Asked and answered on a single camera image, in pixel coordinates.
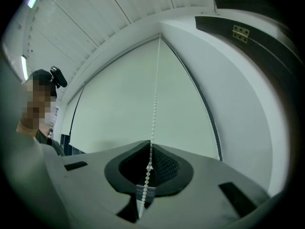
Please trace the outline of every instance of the curved edge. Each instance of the curved edge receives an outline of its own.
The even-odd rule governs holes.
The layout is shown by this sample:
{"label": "curved edge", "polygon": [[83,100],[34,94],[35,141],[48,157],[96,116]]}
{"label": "curved edge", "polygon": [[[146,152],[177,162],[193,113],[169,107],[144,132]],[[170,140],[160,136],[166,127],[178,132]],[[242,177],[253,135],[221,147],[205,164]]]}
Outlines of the curved edge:
{"label": "curved edge", "polygon": [[204,108],[209,116],[211,125],[212,125],[212,129],[213,129],[213,133],[214,133],[214,138],[215,138],[215,142],[216,142],[216,147],[217,147],[217,153],[218,153],[218,158],[220,161],[223,160],[223,155],[222,155],[222,150],[221,150],[221,144],[220,144],[220,138],[218,135],[218,130],[217,130],[217,126],[216,123],[214,121],[211,109],[209,107],[209,104],[202,92],[202,89],[199,85],[199,83],[197,82],[196,78],[194,77],[194,75],[192,74],[192,72],[189,70],[189,68],[184,64],[184,62],[182,61],[182,59],[179,57],[178,53],[174,50],[174,48],[163,38],[161,37],[162,40],[166,43],[166,45],[172,50],[172,52],[175,54],[175,56],[177,57],[177,59],[180,61],[180,63],[182,64],[182,66],[184,67],[185,71],[188,73],[189,77],[191,78],[198,94],[201,97],[201,100],[203,102]]}
{"label": "curved edge", "polygon": [[153,145],[153,149],[158,150],[159,152],[163,153],[164,155],[168,156],[169,158],[173,159],[179,164],[178,174],[173,179],[170,179],[157,186],[155,189],[155,196],[162,197],[162,196],[169,196],[179,193],[191,182],[193,178],[194,169],[192,165],[184,158],[181,158],[161,148],[157,144]]}
{"label": "curved edge", "polygon": [[106,164],[104,169],[105,177],[107,181],[110,183],[110,185],[117,192],[130,194],[130,195],[136,193],[136,185],[123,176],[123,174],[120,172],[120,164],[129,156],[140,151],[142,148],[146,146],[150,148],[150,141],[144,141],[138,144],[136,147],[132,148],[127,152],[120,154],[119,156],[113,158]]}

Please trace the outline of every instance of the metal hinge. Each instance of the metal hinge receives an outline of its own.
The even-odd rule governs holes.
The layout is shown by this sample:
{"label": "metal hinge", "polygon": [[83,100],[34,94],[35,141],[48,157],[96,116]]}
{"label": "metal hinge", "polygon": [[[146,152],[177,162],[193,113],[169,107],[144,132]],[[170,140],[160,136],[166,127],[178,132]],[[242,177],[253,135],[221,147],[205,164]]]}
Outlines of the metal hinge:
{"label": "metal hinge", "polygon": [[244,43],[248,42],[249,33],[250,31],[248,29],[245,29],[238,25],[233,26],[233,37]]}

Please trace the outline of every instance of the black slot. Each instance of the black slot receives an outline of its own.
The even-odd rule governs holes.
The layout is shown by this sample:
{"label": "black slot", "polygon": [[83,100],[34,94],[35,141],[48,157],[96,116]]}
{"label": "black slot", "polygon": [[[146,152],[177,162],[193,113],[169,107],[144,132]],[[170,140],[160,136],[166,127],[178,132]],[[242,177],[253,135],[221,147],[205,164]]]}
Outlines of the black slot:
{"label": "black slot", "polygon": [[77,169],[77,168],[81,168],[83,166],[86,166],[88,165],[85,161],[80,161],[80,162],[76,162],[76,163],[73,163],[73,164],[68,164],[68,165],[65,165],[65,168],[67,171],[69,170],[74,170],[74,169]]}
{"label": "black slot", "polygon": [[230,201],[240,217],[244,217],[256,209],[256,206],[248,199],[248,197],[238,189],[232,182],[223,183],[219,188]]}
{"label": "black slot", "polygon": [[135,195],[131,195],[129,203],[117,214],[117,216],[135,223],[139,219]]}

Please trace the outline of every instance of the camera mounted on cap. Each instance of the camera mounted on cap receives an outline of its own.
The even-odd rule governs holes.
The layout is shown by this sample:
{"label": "camera mounted on cap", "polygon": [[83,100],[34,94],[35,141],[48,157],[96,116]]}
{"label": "camera mounted on cap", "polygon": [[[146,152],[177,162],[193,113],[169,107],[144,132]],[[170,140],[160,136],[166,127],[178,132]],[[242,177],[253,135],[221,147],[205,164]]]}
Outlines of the camera mounted on cap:
{"label": "camera mounted on cap", "polygon": [[66,87],[68,85],[59,68],[52,66],[50,72],[52,74],[51,82],[53,82],[57,88],[60,88],[61,86]]}

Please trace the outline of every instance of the wall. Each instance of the wall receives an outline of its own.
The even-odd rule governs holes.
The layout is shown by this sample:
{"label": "wall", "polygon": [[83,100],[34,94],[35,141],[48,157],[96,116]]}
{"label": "wall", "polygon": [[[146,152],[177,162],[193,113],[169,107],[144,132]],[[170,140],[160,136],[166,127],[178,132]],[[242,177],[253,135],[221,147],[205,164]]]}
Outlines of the wall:
{"label": "wall", "polygon": [[275,90],[240,50],[199,31],[194,17],[163,21],[162,34],[199,81],[220,136],[224,162],[270,195],[284,186],[288,130]]}
{"label": "wall", "polygon": [[172,50],[159,39],[127,53],[86,84],[70,145],[93,153],[149,139],[219,158],[200,95]]}

